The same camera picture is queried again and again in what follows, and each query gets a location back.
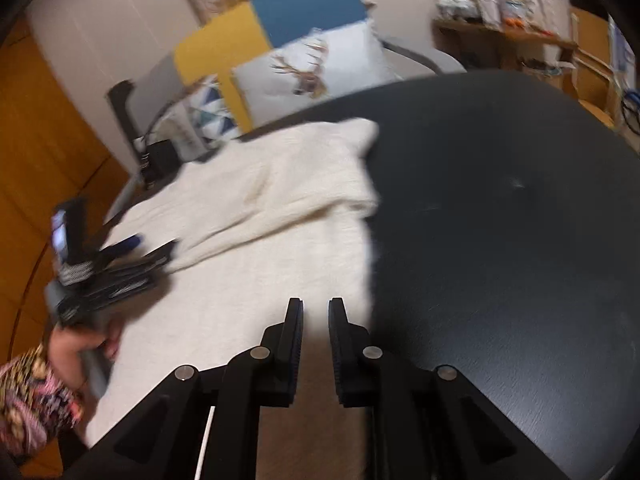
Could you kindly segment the floral sleeve forearm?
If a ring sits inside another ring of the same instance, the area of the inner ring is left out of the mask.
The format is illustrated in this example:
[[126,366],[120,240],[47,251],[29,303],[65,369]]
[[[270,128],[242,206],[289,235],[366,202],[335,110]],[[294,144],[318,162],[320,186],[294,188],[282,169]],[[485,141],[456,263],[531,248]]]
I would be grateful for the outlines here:
[[1,367],[1,442],[17,464],[37,455],[84,414],[81,398],[51,367],[40,344]]

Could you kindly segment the person's left hand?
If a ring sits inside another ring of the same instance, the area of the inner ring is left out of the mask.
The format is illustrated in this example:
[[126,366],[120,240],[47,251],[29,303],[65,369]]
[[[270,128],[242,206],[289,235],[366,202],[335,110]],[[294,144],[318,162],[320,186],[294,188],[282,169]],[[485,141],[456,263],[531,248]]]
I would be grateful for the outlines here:
[[115,318],[100,332],[84,326],[63,327],[56,324],[51,330],[47,348],[50,367],[66,387],[79,391],[88,382],[82,365],[81,352],[101,350],[110,361],[116,359],[124,321]]

